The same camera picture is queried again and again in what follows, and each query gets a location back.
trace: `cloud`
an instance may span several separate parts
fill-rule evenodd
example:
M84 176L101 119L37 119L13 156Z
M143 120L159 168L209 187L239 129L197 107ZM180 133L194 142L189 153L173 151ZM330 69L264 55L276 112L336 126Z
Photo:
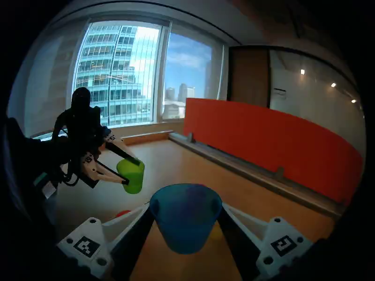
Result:
M201 69L204 66L204 59L198 56L170 52L167 56L167 61L171 63L180 64L184 67L193 67Z

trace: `sky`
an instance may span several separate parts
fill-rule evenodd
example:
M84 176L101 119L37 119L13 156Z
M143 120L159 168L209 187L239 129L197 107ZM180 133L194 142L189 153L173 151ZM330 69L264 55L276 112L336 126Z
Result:
M190 38L170 34L165 64L165 89L175 89L177 99L180 85L195 87L195 97L204 97L206 64L211 60L211 48Z
M130 66L135 68L137 82L143 84L143 95L152 95L152 77L159 30L138 27L132 47ZM170 34L165 64L165 89L180 85L195 87L195 97L204 97L206 64L211 60L211 48L190 38Z

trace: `orange panel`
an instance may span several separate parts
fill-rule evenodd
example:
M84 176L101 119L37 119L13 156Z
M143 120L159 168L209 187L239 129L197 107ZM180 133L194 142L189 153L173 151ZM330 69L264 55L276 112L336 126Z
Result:
M305 119L237 102L188 98L184 134L348 204L362 157L339 135Z

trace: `office building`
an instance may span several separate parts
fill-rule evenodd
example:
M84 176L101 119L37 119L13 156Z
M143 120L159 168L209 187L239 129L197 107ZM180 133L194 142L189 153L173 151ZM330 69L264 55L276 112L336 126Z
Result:
M188 89L188 87L186 86L186 84L182 83L180 85L179 102L183 102L183 103L186 102L186 96L188 95L187 89Z
M165 100L166 101L174 101L175 100L174 88L168 88L167 90L165 90Z
M195 87L188 87L187 88L186 97L195 97Z
M144 87L147 80L142 73L136 72L131 62L141 60L143 57L139 56L144 54L150 57L156 46L148 47L151 44L145 40L137 41L139 29L136 26L93 24L82 43L75 70L75 88L90 90L90 105L100 107L104 126L152 121L150 87ZM148 30L158 35L159 30ZM152 73L150 69L153 65L145 71Z

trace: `white wall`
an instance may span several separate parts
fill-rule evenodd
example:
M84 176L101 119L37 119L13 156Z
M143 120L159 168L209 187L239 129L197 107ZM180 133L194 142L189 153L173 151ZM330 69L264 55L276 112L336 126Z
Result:
M8 106L8 116L16 116L25 136L52 130L57 116L66 109L67 90L71 91L70 68L85 25L86 21L74 21L48 29L27 54Z
M285 96L272 90L270 108L316 123L340 135L365 157L366 131L363 113L330 84L285 69L271 69L272 89L286 91Z

